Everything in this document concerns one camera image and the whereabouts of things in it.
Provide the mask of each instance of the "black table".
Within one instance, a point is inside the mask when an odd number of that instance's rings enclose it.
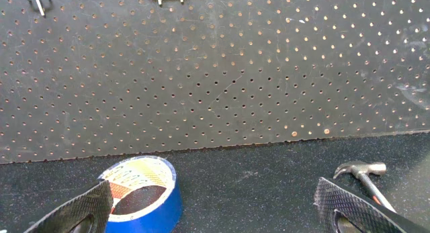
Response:
[[[176,232],[320,232],[313,195],[343,162],[382,161],[371,177],[400,215],[430,226],[430,135],[345,138],[156,153],[176,168],[183,215]],[[135,155],[0,165],[0,230],[22,232],[35,212]],[[352,175],[339,182],[366,194]]]

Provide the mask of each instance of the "silver hammer head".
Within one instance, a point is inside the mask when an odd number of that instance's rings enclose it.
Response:
[[[387,171],[387,167],[383,162],[365,163],[361,161],[347,162],[339,166],[335,171],[334,179],[342,173],[352,173],[354,177],[358,178],[360,174],[369,175],[383,175]]]

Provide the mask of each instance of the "black work surface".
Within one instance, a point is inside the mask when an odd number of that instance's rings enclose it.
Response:
[[[313,195],[319,177],[350,160],[382,161],[371,177],[397,212],[430,226],[430,135],[312,140],[165,152],[176,168],[183,215],[176,232],[320,232]],[[58,199],[126,156],[0,165],[0,230],[22,232]],[[366,193],[351,175],[338,182]]]

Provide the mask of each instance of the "tape roll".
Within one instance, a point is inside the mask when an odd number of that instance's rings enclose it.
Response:
[[[182,201],[176,171],[169,161],[157,156],[129,158],[104,171],[99,179],[110,182],[114,198],[106,225],[107,233],[164,233],[172,231],[178,223],[182,213]],[[145,195],[145,197],[139,196],[136,200],[133,194],[149,187],[162,187],[165,190],[155,199],[154,197],[148,199]],[[133,197],[134,200],[121,204],[121,199],[127,197]],[[147,206],[140,207],[140,204],[147,204]]]

